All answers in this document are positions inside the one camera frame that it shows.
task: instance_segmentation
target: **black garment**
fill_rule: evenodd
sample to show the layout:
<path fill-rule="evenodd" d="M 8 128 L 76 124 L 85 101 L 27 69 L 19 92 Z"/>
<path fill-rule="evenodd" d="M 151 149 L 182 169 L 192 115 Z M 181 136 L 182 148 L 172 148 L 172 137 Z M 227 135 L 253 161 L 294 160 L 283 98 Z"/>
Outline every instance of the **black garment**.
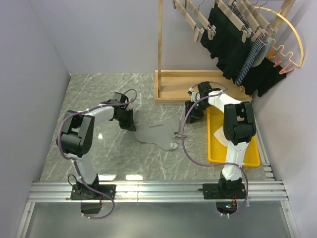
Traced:
<path fill-rule="evenodd" d="M 250 39 L 248 38 L 245 43 L 241 41 L 243 33 L 234 26 L 217 4 L 211 9 L 208 21 L 215 25 L 216 35 L 210 41 L 205 31 L 201 44 L 209 50 L 212 59 L 218 57 L 216 66 L 225 78 L 236 78 L 236 72 L 242 69 L 248 57 Z"/>
<path fill-rule="evenodd" d="M 281 66 L 273 66 L 273 62 L 264 58 L 261 64 L 249 69 L 249 72 L 242 81 L 247 95 L 252 95 L 258 90 L 258 96 L 261 97 L 275 84 L 286 78 L 286 73 L 279 74 L 283 69 Z"/>

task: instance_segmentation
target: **yellow tray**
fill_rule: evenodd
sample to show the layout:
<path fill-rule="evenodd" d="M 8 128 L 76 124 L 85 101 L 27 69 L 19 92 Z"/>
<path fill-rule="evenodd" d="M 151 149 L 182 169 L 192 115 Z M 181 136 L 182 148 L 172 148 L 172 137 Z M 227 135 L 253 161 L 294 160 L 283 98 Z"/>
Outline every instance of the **yellow tray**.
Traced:
<path fill-rule="evenodd" d="M 216 107 L 207 109 L 208 123 L 208 160 L 210 163 L 224 163 L 226 161 L 227 147 L 224 147 L 213 135 L 223 125 L 223 112 Z M 244 157 L 245 167 L 260 166 L 258 143 L 255 136 L 246 150 Z"/>

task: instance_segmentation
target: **metal frame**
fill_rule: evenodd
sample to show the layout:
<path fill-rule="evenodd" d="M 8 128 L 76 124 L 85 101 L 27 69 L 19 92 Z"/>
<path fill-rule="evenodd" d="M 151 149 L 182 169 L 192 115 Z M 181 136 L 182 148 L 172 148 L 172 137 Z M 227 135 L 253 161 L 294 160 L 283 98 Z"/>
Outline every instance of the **metal frame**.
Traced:
<path fill-rule="evenodd" d="M 300 237 L 295 219 L 289 206 L 288 196 L 282 181 L 276 181 L 265 152 L 261 134 L 257 127 L 257 141 L 266 180 L 250 181 L 250 201 L 280 201 L 292 238 Z M 204 200 L 198 191 L 203 183 L 218 183 L 212 180 L 171 181 L 100 181 L 101 184 L 116 184 L 115 202 L 215 202 L 226 200 Z M 72 187 L 66 182 L 34 182 L 18 228 L 16 238 L 24 238 L 32 217 L 35 203 L 80 203 L 70 200 Z M 96 200 L 85 202 L 98 203 Z"/>
<path fill-rule="evenodd" d="M 226 200 L 204 200 L 203 183 L 218 184 L 217 181 L 101 181 L 100 184 L 116 184 L 115 202 L 214 202 Z M 33 183 L 28 202 L 72 202 L 72 187 L 66 182 Z M 287 201 L 288 197 L 282 181 L 251 181 L 249 182 L 250 201 Z M 98 203 L 99 200 L 85 202 Z"/>
<path fill-rule="evenodd" d="M 284 212 L 284 216 L 286 219 L 286 223 L 291 234 L 291 238 L 300 238 L 301 235 L 299 234 L 297 224 L 295 218 L 293 216 L 293 212 L 291 210 L 291 206 L 289 201 L 281 201 L 282 209 Z"/>
<path fill-rule="evenodd" d="M 16 238 L 24 238 L 26 236 L 26 232 L 29 228 L 30 220 L 33 214 L 34 206 L 34 202 L 26 203 L 19 228 L 15 236 Z"/>

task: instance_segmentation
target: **hanging clothes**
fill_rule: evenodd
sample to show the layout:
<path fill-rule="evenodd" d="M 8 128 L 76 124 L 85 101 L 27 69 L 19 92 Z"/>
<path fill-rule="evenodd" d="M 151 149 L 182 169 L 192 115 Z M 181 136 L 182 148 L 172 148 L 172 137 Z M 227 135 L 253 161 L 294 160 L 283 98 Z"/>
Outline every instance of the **hanging clothes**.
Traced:
<path fill-rule="evenodd" d="M 248 28 L 248 23 L 243 18 L 242 14 L 240 13 L 239 9 L 237 8 L 236 4 L 232 4 L 230 7 L 230 10 L 245 24 L 245 26 Z M 236 74 L 232 77 L 233 82 L 235 85 L 240 86 L 242 83 L 242 80 L 247 75 L 249 69 L 251 68 L 256 56 L 259 54 L 261 49 L 265 46 L 264 42 L 260 39 L 256 39 L 255 42 L 250 43 L 250 51 L 248 54 L 248 57 L 243 65 L 242 68 L 238 69 Z"/>
<path fill-rule="evenodd" d="M 205 31 L 201 44 L 209 50 L 212 59 L 218 57 L 216 66 L 223 72 L 223 77 L 231 79 L 243 67 L 250 52 L 251 40 L 247 38 L 246 42 L 241 41 L 243 33 L 234 26 L 217 4 L 211 9 L 208 21 L 216 26 L 217 33 L 210 41 Z"/>
<path fill-rule="evenodd" d="M 242 81 L 247 95 L 252 95 L 257 90 L 258 96 L 261 97 L 270 88 L 286 78 L 286 73 L 279 74 L 282 70 L 281 66 L 273 66 L 273 62 L 264 58 L 260 65 L 250 68 Z"/>
<path fill-rule="evenodd" d="M 251 67 L 256 67 L 260 65 L 260 63 L 267 56 L 268 51 L 272 49 L 272 45 L 273 45 L 273 39 L 272 37 L 268 37 L 266 45 L 260 50 L 256 58 L 254 59 Z"/>

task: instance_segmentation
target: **wooden rack base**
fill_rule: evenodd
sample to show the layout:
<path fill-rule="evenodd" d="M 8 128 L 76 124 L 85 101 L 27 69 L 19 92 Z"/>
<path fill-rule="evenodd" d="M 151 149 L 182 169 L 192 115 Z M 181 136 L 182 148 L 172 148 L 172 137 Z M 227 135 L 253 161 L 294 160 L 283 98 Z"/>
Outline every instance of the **wooden rack base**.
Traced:
<path fill-rule="evenodd" d="M 241 87 L 234 85 L 232 80 L 222 77 L 220 70 L 162 70 L 159 82 L 158 71 L 155 73 L 155 96 L 157 104 L 180 104 L 190 100 L 188 90 L 193 85 L 204 82 L 219 82 L 228 87 L 230 97 L 245 102 L 251 101 L 252 97 L 246 95 Z"/>

